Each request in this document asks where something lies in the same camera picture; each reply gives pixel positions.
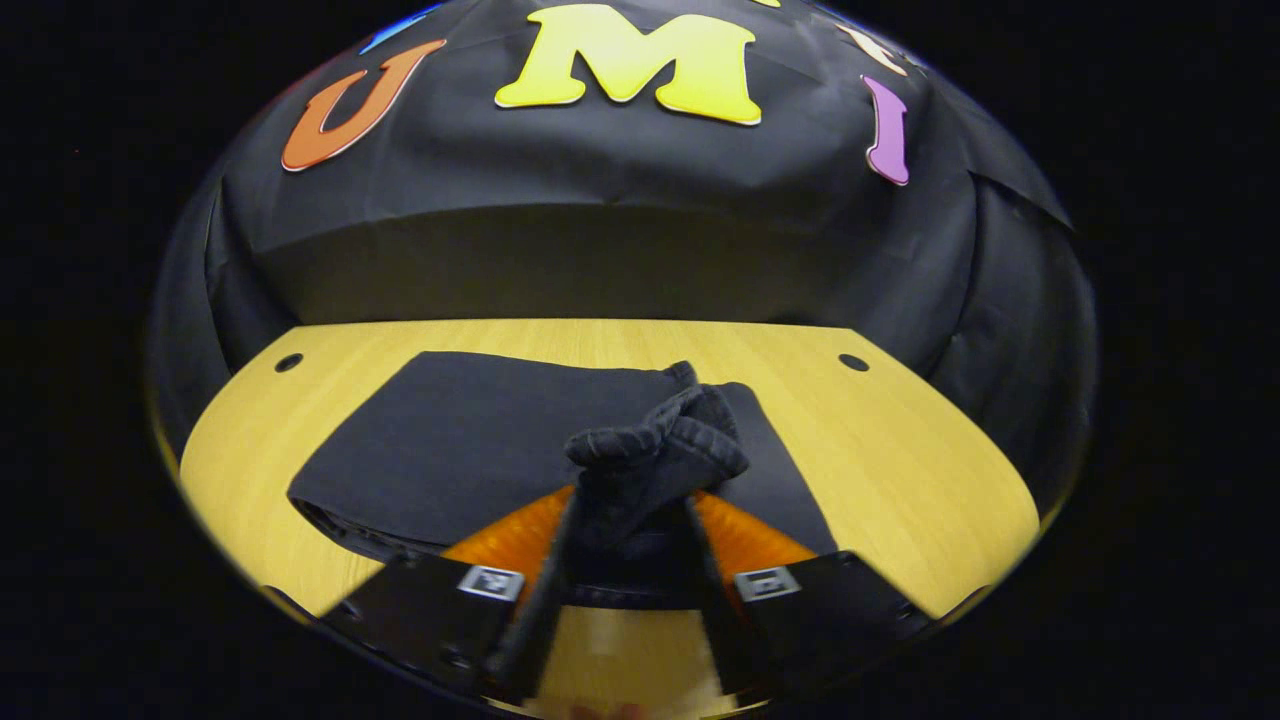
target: table surface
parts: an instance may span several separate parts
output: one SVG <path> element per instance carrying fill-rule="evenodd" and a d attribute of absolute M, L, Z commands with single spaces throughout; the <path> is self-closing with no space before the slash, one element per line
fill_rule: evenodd
<path fill-rule="evenodd" d="M 685 320 L 431 320 L 300 327 L 246 365 L 200 418 L 179 486 L 256 585 L 323 615 L 381 564 L 323 536 L 285 498 L 303 462 L 420 352 L 483 352 L 580 368 L 690 361 L 704 383 L 760 401 L 841 550 L 933 618 L 997 583 L 1039 518 L 1000 450 L 924 380 L 849 329 Z M 305 360 L 287 373 L 275 364 Z M 856 372 L 840 356 L 869 369 Z M 696 611 L 566 607 L 538 698 L 645 703 L 650 720 L 733 708 L 718 694 Z"/>

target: yellow letter m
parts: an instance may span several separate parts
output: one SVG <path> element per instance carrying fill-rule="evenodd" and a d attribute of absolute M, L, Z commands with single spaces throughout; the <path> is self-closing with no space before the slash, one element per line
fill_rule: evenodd
<path fill-rule="evenodd" d="M 705 15 L 680 15 L 641 33 L 609 5 L 559 5 L 529 15 L 541 24 L 520 78 L 494 96 L 500 108 L 567 105 L 586 83 L 572 77 L 581 54 L 600 87 L 627 102 L 660 69 L 676 63 L 675 77 L 654 95 L 668 110 L 754 126 L 760 108 L 746 94 L 745 49 L 755 35 Z"/>

